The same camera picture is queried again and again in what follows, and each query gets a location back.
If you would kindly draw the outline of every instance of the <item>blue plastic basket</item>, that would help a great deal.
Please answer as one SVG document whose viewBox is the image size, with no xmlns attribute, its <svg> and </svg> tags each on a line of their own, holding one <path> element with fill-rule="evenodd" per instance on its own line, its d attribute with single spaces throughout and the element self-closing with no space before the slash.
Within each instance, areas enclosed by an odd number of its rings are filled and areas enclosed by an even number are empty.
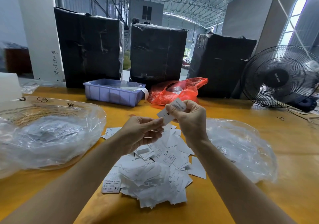
<svg viewBox="0 0 319 224">
<path fill-rule="evenodd" d="M 107 85 L 113 85 L 121 83 L 118 80 L 99 79 L 95 81 L 88 81 L 83 83 L 85 87 L 85 96 L 90 100 L 105 101 L 115 103 L 119 105 L 125 105 L 134 107 L 143 98 L 144 92 L 138 91 L 126 91 L 109 87 Z M 128 86 L 136 86 L 136 82 L 128 82 Z"/>
</svg>

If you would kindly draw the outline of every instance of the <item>fan logo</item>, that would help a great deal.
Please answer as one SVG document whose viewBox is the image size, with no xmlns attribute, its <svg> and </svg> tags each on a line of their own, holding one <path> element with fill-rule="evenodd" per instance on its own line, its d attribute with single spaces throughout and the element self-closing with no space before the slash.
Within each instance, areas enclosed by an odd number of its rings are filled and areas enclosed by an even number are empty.
<svg viewBox="0 0 319 224">
<path fill-rule="evenodd" d="M 280 83 L 280 80 L 279 80 L 277 73 L 275 73 L 275 76 L 276 76 L 277 81 Z"/>
</svg>

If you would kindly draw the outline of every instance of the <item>electric fan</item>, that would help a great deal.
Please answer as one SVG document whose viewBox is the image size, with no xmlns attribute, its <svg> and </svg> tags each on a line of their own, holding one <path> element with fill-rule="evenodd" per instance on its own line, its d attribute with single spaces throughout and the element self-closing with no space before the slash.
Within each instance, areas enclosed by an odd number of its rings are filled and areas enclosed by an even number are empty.
<svg viewBox="0 0 319 224">
<path fill-rule="evenodd" d="M 264 107 L 312 111 L 317 106 L 317 99 L 310 97 L 319 82 L 317 62 L 315 55 L 299 46 L 265 49 L 247 62 L 241 89 L 248 99 Z"/>
</svg>

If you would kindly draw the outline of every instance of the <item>hand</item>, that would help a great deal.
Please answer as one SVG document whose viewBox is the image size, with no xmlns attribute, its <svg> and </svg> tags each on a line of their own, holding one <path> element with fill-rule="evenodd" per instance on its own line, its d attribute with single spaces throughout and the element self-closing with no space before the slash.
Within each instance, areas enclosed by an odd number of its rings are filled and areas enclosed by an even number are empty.
<svg viewBox="0 0 319 224">
<path fill-rule="evenodd" d="M 174 122 L 179 123 L 187 144 L 194 141 L 208 140 L 206 133 L 206 109 L 191 100 L 183 101 L 186 104 L 185 112 L 177 110 L 173 105 L 165 106 L 175 119 Z"/>
<path fill-rule="evenodd" d="M 163 125 L 162 117 L 131 117 L 112 138 L 117 139 L 122 155 L 130 154 L 139 146 L 154 143 L 162 137 Z"/>
</svg>

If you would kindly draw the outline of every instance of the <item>table surface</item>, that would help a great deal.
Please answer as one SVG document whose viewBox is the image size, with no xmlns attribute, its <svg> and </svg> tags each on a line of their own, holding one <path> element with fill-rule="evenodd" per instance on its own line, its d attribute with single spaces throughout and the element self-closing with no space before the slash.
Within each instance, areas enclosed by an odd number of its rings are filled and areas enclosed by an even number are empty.
<svg viewBox="0 0 319 224">
<path fill-rule="evenodd" d="M 157 118 L 156 113 L 162 109 L 144 100 L 134 108 L 89 101 L 82 89 L 38 88 L 33 95 L 96 103 L 106 112 L 106 127 L 120 127 L 132 114 Z M 207 117 L 242 121 L 259 130 L 277 156 L 278 180 L 260 182 L 257 186 L 296 222 L 319 223 L 319 128 L 286 110 L 251 109 L 248 100 L 200 99 L 199 102 L 206 108 Z M 0 220 L 68 169 L 25 170 L 1 179 Z M 75 223 L 234 223 L 209 179 L 191 178 L 193 183 L 186 188 L 186 203 L 165 202 L 153 210 L 141 209 L 136 199 L 122 194 L 101 194 L 99 186 Z"/>
</svg>

